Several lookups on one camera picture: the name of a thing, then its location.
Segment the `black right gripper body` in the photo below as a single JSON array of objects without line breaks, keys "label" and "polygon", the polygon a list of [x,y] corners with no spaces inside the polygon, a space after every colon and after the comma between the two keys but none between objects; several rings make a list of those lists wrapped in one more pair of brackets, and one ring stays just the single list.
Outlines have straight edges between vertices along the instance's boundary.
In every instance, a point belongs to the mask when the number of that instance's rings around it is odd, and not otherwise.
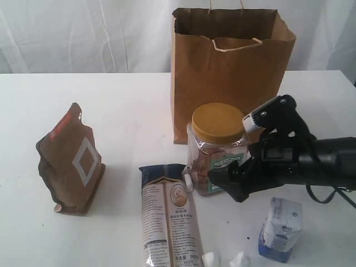
[{"label": "black right gripper body", "polygon": [[296,111],[279,126],[265,128],[259,143],[253,144],[253,156],[258,160],[258,191],[285,184],[316,185],[315,165],[309,172],[303,170],[299,161],[304,155],[310,163],[313,162],[305,145],[314,139]]}]

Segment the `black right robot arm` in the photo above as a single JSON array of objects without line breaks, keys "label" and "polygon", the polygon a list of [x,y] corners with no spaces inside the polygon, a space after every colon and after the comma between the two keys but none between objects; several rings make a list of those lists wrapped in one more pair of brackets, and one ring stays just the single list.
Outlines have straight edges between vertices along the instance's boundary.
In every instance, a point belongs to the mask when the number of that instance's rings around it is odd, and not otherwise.
[{"label": "black right robot arm", "polygon": [[243,119],[246,132],[263,129],[248,146],[250,158],[208,171],[210,182],[243,202],[250,194],[286,184],[305,185],[317,203],[355,190],[355,138],[318,140],[296,111],[290,95],[276,96]]}]

